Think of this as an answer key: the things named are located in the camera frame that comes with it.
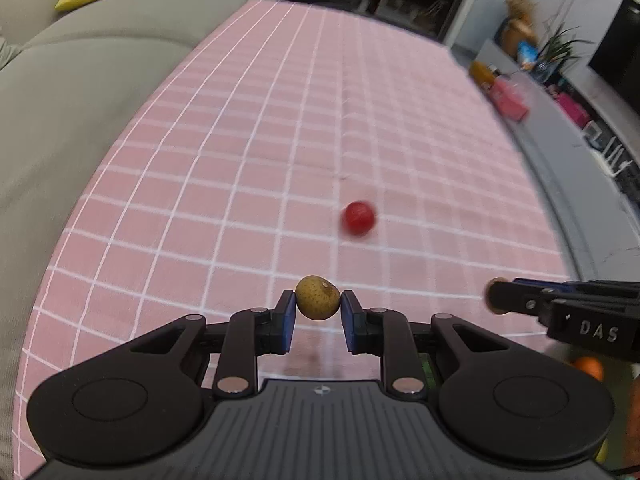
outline beige sofa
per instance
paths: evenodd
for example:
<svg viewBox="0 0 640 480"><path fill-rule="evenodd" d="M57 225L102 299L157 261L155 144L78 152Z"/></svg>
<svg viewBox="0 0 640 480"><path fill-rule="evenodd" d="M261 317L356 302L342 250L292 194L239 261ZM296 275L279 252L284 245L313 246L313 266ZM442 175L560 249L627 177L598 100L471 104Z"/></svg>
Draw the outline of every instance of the beige sofa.
<svg viewBox="0 0 640 480"><path fill-rule="evenodd" d="M0 477L12 476L12 403L40 280L74 203L171 70L247 0L0 0L24 50L0 70Z"/></svg>

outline metal screw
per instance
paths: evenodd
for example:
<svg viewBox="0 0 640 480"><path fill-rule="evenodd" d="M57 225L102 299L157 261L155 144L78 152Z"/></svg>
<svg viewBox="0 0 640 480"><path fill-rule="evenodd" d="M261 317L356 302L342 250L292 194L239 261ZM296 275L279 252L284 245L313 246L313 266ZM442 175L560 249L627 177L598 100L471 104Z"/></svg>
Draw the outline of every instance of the metal screw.
<svg viewBox="0 0 640 480"><path fill-rule="evenodd" d="M239 394L249 387L249 381L242 377L225 377L218 381L218 389L228 394Z"/></svg>
<svg viewBox="0 0 640 480"><path fill-rule="evenodd" d="M395 391L401 394L416 394L424 388L424 383L415 377L400 377L392 384Z"/></svg>

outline ribbed gray panel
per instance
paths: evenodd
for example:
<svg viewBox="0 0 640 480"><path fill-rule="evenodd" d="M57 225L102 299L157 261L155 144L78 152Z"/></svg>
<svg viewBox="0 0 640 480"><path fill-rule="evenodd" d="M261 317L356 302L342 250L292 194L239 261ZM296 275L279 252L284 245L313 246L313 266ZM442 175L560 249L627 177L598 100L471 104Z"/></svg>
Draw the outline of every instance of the ribbed gray panel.
<svg viewBox="0 0 640 480"><path fill-rule="evenodd" d="M327 386L330 391L317 393ZM53 462L34 480L603 480L594 463L516 472L451 443L427 407L377 383L271 380L257 397L222 402L180 449L145 465L81 470Z"/></svg>

